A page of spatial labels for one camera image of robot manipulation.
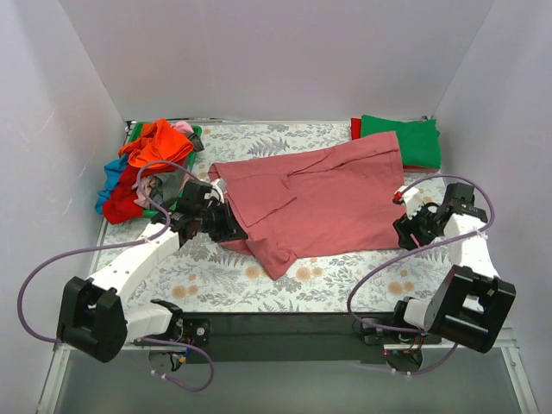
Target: dark green cloth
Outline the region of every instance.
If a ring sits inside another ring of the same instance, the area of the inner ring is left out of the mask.
[[[441,168],[439,131],[435,119],[401,122],[370,115],[362,116],[361,137],[389,131],[397,133],[403,165]]]

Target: blue cloth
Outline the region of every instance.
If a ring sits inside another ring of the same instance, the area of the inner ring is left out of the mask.
[[[119,178],[127,166],[129,166],[129,155],[124,154],[120,159],[111,161],[103,168],[105,175],[107,175],[107,180],[105,181],[105,188],[97,192],[97,202],[94,208],[98,214],[103,214],[102,208],[119,184]]]

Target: cable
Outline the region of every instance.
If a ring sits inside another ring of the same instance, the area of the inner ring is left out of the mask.
[[[141,175],[143,174],[143,172],[146,169],[148,169],[150,166],[154,166],[156,164],[167,164],[169,166],[176,166],[177,168],[181,169],[186,174],[188,174],[190,177],[199,180],[199,178],[196,177],[195,174],[192,174],[191,172],[189,172],[183,166],[180,166],[179,164],[176,164],[176,163],[171,162],[171,161],[157,160],[157,161],[148,162],[145,166],[143,166],[140,169],[138,174],[136,174],[136,184],[138,184],[138,191],[142,193],[142,195],[146,198],[147,201],[149,201],[149,203],[152,206],[156,207],[159,211],[161,211],[165,215],[165,220],[166,220],[165,221],[165,226],[163,226],[163,229],[161,229],[160,231],[158,231],[154,235],[151,235],[150,237],[148,237],[149,241],[154,240],[157,237],[161,236],[171,226],[171,216],[169,215],[169,212],[166,209],[164,209],[162,206],[160,206],[159,204],[155,203],[153,201],[153,199],[150,198],[149,195],[147,195],[144,188],[141,186]],[[21,285],[21,288],[19,289],[19,293],[17,294],[17,317],[19,318],[19,322],[21,323],[22,327],[27,331],[27,333],[29,335],[31,335],[32,337],[38,339],[39,341],[50,342],[50,343],[59,343],[60,342],[55,338],[50,338],[48,336],[44,336],[42,334],[39,334],[34,329],[32,329],[30,327],[30,325],[28,324],[27,319],[25,319],[25,316],[23,314],[23,296],[25,295],[25,291],[27,290],[27,286],[31,282],[31,280],[36,276],[36,274],[40,270],[42,270],[44,267],[46,267],[48,265],[51,265],[52,263],[54,263],[57,260],[65,259],[65,257],[73,256],[75,254],[98,252],[98,251],[102,251],[102,250],[109,250],[109,249],[112,249],[112,248],[131,248],[133,246],[139,246],[141,244],[144,244],[145,242],[147,242],[146,239],[139,239],[139,240],[135,240],[135,241],[126,241],[124,243],[109,244],[109,245],[105,245],[105,246],[94,246],[94,247],[90,247],[90,248],[77,248],[77,249],[71,250],[69,252],[56,254],[54,257],[42,262],[23,281],[23,283]]]
[[[167,375],[166,373],[163,373],[161,371],[158,371],[156,369],[152,369],[151,373],[156,373],[159,375],[162,379],[171,381],[176,386],[179,386],[180,388],[183,388],[190,392],[200,392],[207,388],[210,383],[213,381],[213,378],[215,377],[215,364],[213,363],[213,360],[210,358],[209,354],[207,354],[205,351],[203,351],[201,348],[198,348],[194,345],[190,345],[187,343],[176,343],[176,342],[170,342],[170,341],[162,341],[161,339],[153,339],[153,338],[141,338],[140,342],[149,342],[154,345],[167,345],[169,347],[180,347],[180,348],[188,348],[194,352],[197,352],[198,354],[201,354],[209,363],[210,373],[209,378],[202,386],[188,386],[184,382],[180,381],[179,379],[174,378],[171,375]]]
[[[480,229],[470,231],[470,232],[468,232],[464,235],[457,235],[455,237],[451,237],[451,238],[443,240],[443,241],[438,241],[437,243],[428,244],[426,246],[420,246],[419,248],[415,248],[413,250],[407,251],[407,252],[401,254],[400,256],[398,256],[394,259],[390,259],[390,260],[386,261],[385,263],[383,263],[382,265],[379,265],[376,268],[374,268],[364,278],[359,280],[359,282],[353,287],[353,289],[351,290],[351,292],[349,293],[348,298],[347,298],[347,311],[348,311],[348,314],[351,317],[353,317],[356,321],[358,321],[359,323],[364,323],[364,324],[366,324],[368,326],[371,326],[373,328],[385,329],[385,330],[394,331],[394,332],[405,332],[405,333],[415,333],[415,334],[423,333],[423,331],[420,330],[420,329],[397,328],[397,327],[394,327],[394,326],[382,325],[382,324],[379,324],[379,323],[373,323],[373,322],[370,322],[368,320],[361,319],[358,315],[356,315],[353,312],[352,302],[353,302],[354,295],[376,273],[382,271],[383,269],[389,267],[390,265],[393,265],[393,264],[397,263],[398,261],[404,260],[407,257],[410,257],[414,254],[422,253],[422,252],[425,252],[426,250],[430,250],[432,248],[439,248],[439,247],[442,247],[442,246],[447,246],[451,243],[458,242],[460,240],[464,240],[464,239],[467,239],[469,237],[473,237],[475,235],[479,235],[480,233],[482,233],[482,232],[486,231],[487,229],[489,229],[492,226],[492,224],[494,223],[495,212],[494,212],[494,206],[492,205],[491,199],[489,198],[487,193],[479,185],[477,185],[476,183],[474,183],[470,179],[465,179],[463,177],[459,177],[459,176],[454,175],[454,174],[434,174],[434,175],[430,175],[428,177],[424,177],[422,179],[415,180],[413,183],[407,185],[401,192],[403,192],[403,194],[404,194],[407,191],[409,191],[412,187],[414,187],[414,186],[416,186],[420,183],[423,183],[424,181],[427,181],[429,179],[441,179],[441,178],[459,179],[460,181],[465,181],[468,184],[472,185],[474,188],[476,188],[481,193],[481,195],[485,199],[487,205],[489,206],[489,221],[488,221],[488,223],[483,225],[483,227],[481,227]],[[450,357],[450,355],[452,355],[454,353],[454,351],[456,350],[457,347],[458,347],[458,344],[456,343],[450,349],[450,351],[440,361],[438,361],[435,365],[433,365],[431,367],[427,367],[427,368],[422,369],[420,371],[417,371],[416,373],[412,373],[412,375],[420,375],[420,374],[423,374],[423,373],[428,373],[428,372],[433,371],[434,369],[440,367]],[[370,369],[377,370],[377,371],[388,372],[387,370],[385,370],[383,368],[370,368]]]

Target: green basket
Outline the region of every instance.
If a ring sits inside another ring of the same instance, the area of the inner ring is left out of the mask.
[[[130,134],[128,143],[134,142],[140,137],[141,130],[142,130],[142,128],[144,128],[144,124],[146,124],[146,123],[148,123],[148,122],[137,122],[135,124],[135,128],[132,130],[132,134]],[[192,128],[193,128],[193,132],[195,132],[197,136],[201,137],[201,133],[203,132],[201,127],[192,126]],[[191,168],[193,167],[194,162],[196,161],[196,155],[197,155],[197,153],[190,153],[185,158],[186,165],[188,166],[190,171],[191,171]],[[141,216],[144,217],[144,218],[152,218],[157,213],[159,213],[157,210],[144,210],[144,213]]]

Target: red cloth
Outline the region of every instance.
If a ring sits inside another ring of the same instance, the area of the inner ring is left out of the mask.
[[[119,150],[119,157],[129,153],[129,164],[140,168],[156,160],[177,162],[183,160],[191,151],[193,151],[191,141],[171,127],[166,119],[160,119],[155,123],[144,124],[140,138],[122,147]],[[166,164],[156,164],[150,166],[148,170],[160,173],[160,170],[165,167]]]
[[[360,118],[351,118],[351,139],[361,138],[362,120]]]
[[[174,171],[173,166],[166,166],[162,169],[150,169],[142,173],[142,177],[148,175],[166,173]],[[136,190],[132,189],[132,185],[136,182],[136,174],[140,171],[140,168],[135,166],[127,166],[122,172],[119,178],[119,184],[116,189],[111,193],[110,199],[103,205],[103,216],[111,224],[119,224],[126,222],[133,218],[141,217],[144,209],[135,204]]]
[[[404,184],[394,132],[309,153],[216,163],[245,241],[227,248],[254,255],[272,279],[298,257],[396,248],[392,203]]]

